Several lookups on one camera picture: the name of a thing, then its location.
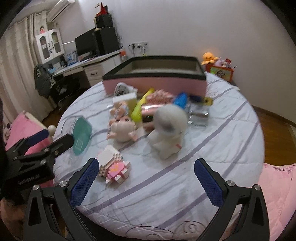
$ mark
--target speaker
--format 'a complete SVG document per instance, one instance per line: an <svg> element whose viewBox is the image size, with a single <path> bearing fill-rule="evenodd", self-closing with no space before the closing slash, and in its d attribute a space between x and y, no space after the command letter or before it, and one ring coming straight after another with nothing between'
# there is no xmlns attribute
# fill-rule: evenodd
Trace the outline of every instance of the speaker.
<svg viewBox="0 0 296 241"><path fill-rule="evenodd" d="M98 55L104 55L119 50L114 27L96 29L93 35Z"/></svg>
<svg viewBox="0 0 296 241"><path fill-rule="evenodd" d="M96 17L96 27L113 27L112 16L110 14L102 14Z"/></svg>

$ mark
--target wall outlet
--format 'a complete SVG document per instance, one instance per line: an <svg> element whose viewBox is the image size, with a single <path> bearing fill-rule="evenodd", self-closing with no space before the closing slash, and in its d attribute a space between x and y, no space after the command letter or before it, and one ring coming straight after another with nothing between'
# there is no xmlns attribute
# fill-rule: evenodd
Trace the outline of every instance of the wall outlet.
<svg viewBox="0 0 296 241"><path fill-rule="evenodd" d="M133 53L133 44L135 45L134 53L135 56L143 56L144 54L147 54L148 51L148 41L141 41L141 42L135 42L131 43L129 46L129 49Z"/></svg>

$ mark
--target desk drawer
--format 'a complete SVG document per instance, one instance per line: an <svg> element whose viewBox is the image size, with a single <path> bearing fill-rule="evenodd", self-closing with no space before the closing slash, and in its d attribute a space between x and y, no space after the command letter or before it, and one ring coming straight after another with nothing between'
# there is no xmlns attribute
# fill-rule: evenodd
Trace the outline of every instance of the desk drawer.
<svg viewBox="0 0 296 241"><path fill-rule="evenodd" d="M94 64L84 68L85 74L89 81L99 80L104 75L104 69L101 64Z"/></svg>
<svg viewBox="0 0 296 241"><path fill-rule="evenodd" d="M89 84L91 87L93 87L94 85L96 85L97 83L101 82L103 79L99 79L99 80L90 80Z"/></svg>

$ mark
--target blue gripper pad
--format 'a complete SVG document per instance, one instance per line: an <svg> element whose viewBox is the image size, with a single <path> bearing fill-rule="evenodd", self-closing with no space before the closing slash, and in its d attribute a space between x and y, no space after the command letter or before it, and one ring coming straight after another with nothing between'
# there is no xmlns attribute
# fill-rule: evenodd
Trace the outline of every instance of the blue gripper pad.
<svg viewBox="0 0 296 241"><path fill-rule="evenodd" d="M81 205L98 173L99 162L96 159L92 158L91 164L83 172L83 174L80 176L79 180L76 182L71 190L70 205L72 207L77 207Z"/></svg>
<svg viewBox="0 0 296 241"><path fill-rule="evenodd" d="M46 129L43 129L42 131L39 131L37 132L36 134L30 136L28 139L27 139L27 146L34 146L36 145L37 143L43 141L45 138L47 138L49 136L49 133L48 133L48 130Z"/></svg>
<svg viewBox="0 0 296 241"><path fill-rule="evenodd" d="M211 203L216 207L223 205L223 190L220 188L218 183L215 181L211 173L209 172L200 159L197 159L194 163L194 173L202 185L205 193L210 199Z"/></svg>

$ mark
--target white cabinet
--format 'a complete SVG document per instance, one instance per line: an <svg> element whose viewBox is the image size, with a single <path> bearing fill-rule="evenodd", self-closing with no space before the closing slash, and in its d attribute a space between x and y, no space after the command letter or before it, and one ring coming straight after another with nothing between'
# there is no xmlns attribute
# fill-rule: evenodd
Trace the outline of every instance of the white cabinet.
<svg viewBox="0 0 296 241"><path fill-rule="evenodd" d="M41 64L65 53L58 29L49 30L43 34L37 35L33 43L38 61Z"/></svg>

